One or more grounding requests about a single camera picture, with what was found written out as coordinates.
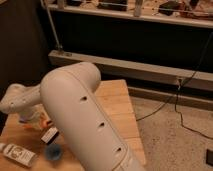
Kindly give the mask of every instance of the wall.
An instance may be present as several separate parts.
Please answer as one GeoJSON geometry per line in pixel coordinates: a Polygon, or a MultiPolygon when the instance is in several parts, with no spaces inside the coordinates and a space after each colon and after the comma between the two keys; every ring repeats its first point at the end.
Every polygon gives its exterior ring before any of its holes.
{"type": "Polygon", "coordinates": [[[39,0],[8,0],[0,5],[0,98],[9,84],[34,85],[49,70],[38,6],[39,0]]]}

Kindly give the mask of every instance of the hole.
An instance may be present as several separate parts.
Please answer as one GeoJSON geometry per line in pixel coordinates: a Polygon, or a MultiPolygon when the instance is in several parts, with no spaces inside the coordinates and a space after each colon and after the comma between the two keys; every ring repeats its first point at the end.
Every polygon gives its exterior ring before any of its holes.
{"type": "Polygon", "coordinates": [[[105,123],[102,122],[99,126],[98,126],[98,131],[101,131],[105,126],[105,123]]]}
{"type": "Polygon", "coordinates": [[[87,100],[87,96],[84,96],[80,99],[80,101],[86,101],[87,100]]]}
{"type": "Polygon", "coordinates": [[[119,147],[115,152],[115,157],[118,157],[121,153],[121,148],[119,147]]]}
{"type": "Polygon", "coordinates": [[[105,123],[102,122],[100,125],[99,125],[99,128],[103,128],[105,126],[105,123]]]}

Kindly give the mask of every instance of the bottle cap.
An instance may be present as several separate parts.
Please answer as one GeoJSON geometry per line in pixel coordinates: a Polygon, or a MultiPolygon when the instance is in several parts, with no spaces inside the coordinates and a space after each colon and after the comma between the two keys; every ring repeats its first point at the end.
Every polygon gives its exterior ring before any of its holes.
{"type": "Polygon", "coordinates": [[[44,156],[47,160],[56,161],[62,156],[62,149],[59,144],[52,143],[44,149],[44,156]]]}
{"type": "Polygon", "coordinates": [[[0,143],[0,152],[2,152],[4,150],[5,146],[6,146],[5,143],[0,143]]]}

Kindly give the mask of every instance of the white bottle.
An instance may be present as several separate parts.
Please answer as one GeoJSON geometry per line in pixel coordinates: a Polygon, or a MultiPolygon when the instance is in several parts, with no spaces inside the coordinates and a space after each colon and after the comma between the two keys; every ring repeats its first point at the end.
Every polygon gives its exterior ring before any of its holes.
{"type": "Polygon", "coordinates": [[[19,162],[27,167],[31,167],[37,155],[26,148],[17,146],[15,144],[0,143],[0,152],[4,156],[19,162]]]}

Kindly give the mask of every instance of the blue object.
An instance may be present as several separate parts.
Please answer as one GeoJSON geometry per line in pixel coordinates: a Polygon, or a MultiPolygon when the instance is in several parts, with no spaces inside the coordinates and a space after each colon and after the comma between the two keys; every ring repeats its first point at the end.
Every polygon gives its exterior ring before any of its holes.
{"type": "Polygon", "coordinates": [[[56,161],[59,160],[62,156],[62,149],[60,145],[52,143],[44,149],[44,155],[47,160],[56,161]]]}

